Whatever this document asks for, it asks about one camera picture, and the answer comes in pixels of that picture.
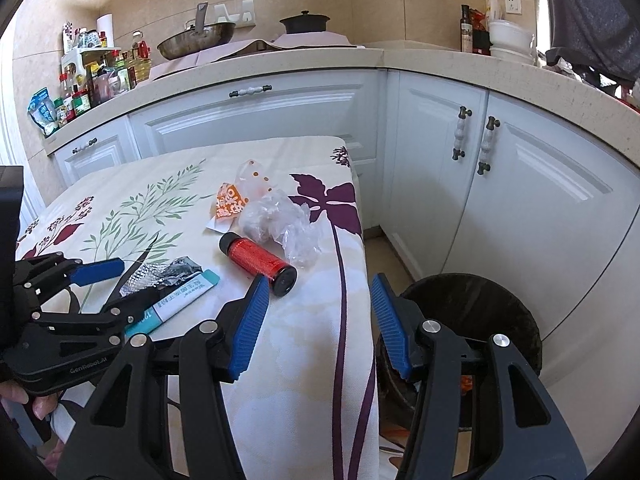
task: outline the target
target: cabinet handle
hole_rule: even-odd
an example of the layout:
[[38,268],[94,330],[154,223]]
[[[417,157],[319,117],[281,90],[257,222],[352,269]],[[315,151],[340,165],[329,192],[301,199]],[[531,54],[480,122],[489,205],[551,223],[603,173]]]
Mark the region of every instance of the cabinet handle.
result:
[[241,97],[243,95],[259,94],[260,92],[267,92],[269,90],[273,90],[273,86],[249,86],[249,88],[243,88],[242,90],[234,90],[233,92],[229,92],[229,97]]
[[478,175],[484,174],[485,171],[491,171],[489,157],[494,147],[495,129],[500,127],[500,121],[493,116],[489,116],[484,134],[482,134],[482,143],[480,144],[480,156],[478,157]]
[[83,144],[82,146],[78,146],[77,148],[74,148],[74,150],[71,153],[75,155],[76,153],[84,152],[84,150],[86,150],[87,148],[90,148],[96,142],[98,142],[98,137],[94,137],[88,143]]
[[465,156],[465,152],[462,150],[462,145],[465,142],[465,119],[467,117],[471,117],[473,112],[468,110],[466,107],[460,107],[460,113],[458,114],[458,124],[456,125],[456,132],[454,133],[454,137],[456,140],[453,141],[453,160],[458,160],[459,156]]

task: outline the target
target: white bowl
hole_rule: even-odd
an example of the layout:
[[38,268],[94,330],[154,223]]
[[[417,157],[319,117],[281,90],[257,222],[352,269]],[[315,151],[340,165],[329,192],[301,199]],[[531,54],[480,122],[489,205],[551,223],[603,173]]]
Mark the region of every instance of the white bowl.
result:
[[496,46],[492,46],[490,50],[491,57],[497,57],[498,59],[506,59],[507,61],[516,61],[518,63],[533,65],[533,56],[531,55],[521,54],[514,50],[499,48]]
[[489,39],[493,46],[530,54],[533,33],[507,20],[489,22]]

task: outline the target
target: plastic bag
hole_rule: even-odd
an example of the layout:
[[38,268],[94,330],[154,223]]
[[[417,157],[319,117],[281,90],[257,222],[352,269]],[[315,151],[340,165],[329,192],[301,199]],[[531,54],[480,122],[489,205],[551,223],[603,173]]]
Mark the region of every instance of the plastic bag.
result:
[[241,164],[233,184],[225,182],[220,186],[207,228],[220,233],[228,232],[244,206],[263,197],[271,189],[272,183],[260,162],[248,160]]
[[56,107],[53,105],[46,88],[33,95],[27,111],[33,122],[43,131],[45,137],[49,137],[58,129]]
[[283,247],[285,259],[302,268],[312,266],[320,253],[318,225],[310,217],[307,204],[294,204],[283,190],[274,189],[246,204],[238,225],[254,242],[273,238]]

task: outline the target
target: spice jar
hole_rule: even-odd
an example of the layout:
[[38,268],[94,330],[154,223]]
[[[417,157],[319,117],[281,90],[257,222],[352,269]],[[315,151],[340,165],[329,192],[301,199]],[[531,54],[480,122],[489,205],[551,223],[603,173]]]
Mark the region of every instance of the spice jar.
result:
[[78,90],[78,85],[74,85],[74,110],[76,111],[76,117],[90,109],[89,92],[86,89]]
[[65,101],[62,98],[58,98],[53,101],[53,105],[56,107],[56,116],[58,117],[58,126],[64,126],[68,121],[66,116],[69,114],[69,108],[66,107]]

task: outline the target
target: black pot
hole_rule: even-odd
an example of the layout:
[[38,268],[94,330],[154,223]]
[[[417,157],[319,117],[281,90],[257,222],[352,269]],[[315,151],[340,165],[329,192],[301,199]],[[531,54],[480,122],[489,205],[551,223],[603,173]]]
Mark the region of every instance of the black pot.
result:
[[291,16],[280,20],[287,34],[301,34],[303,32],[325,32],[326,22],[329,21],[328,16],[322,14],[309,14],[308,10],[303,10],[299,16]]

